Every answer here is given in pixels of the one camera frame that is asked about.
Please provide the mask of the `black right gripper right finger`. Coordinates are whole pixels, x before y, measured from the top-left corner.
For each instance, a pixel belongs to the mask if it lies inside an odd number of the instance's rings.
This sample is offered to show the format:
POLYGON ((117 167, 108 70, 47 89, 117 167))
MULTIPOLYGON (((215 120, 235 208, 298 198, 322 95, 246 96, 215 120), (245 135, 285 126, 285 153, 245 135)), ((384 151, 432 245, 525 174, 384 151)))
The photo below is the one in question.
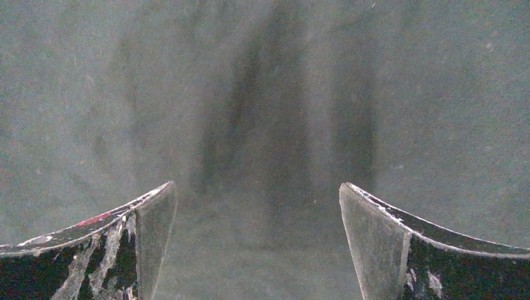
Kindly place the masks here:
POLYGON ((349 182, 342 221, 364 299, 528 299, 529 250, 439 226, 349 182))

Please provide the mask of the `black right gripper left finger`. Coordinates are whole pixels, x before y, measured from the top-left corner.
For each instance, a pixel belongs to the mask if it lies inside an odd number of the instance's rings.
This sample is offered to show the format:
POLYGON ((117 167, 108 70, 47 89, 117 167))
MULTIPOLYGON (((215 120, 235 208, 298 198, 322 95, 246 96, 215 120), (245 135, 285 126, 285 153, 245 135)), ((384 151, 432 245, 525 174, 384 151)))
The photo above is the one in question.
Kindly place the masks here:
POLYGON ((2 299, 154 299, 178 198, 169 181, 62 230, 1 246, 2 299))

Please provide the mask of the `black t shirt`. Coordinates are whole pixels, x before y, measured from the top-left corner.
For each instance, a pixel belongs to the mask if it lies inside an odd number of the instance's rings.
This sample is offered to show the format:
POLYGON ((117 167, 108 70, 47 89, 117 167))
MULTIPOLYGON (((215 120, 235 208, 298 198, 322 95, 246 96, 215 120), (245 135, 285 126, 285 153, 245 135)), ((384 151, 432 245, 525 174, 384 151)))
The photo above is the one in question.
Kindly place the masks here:
POLYGON ((2 1, 1 242, 167 181, 157 299, 361 299, 353 183, 529 246, 528 1, 2 1))

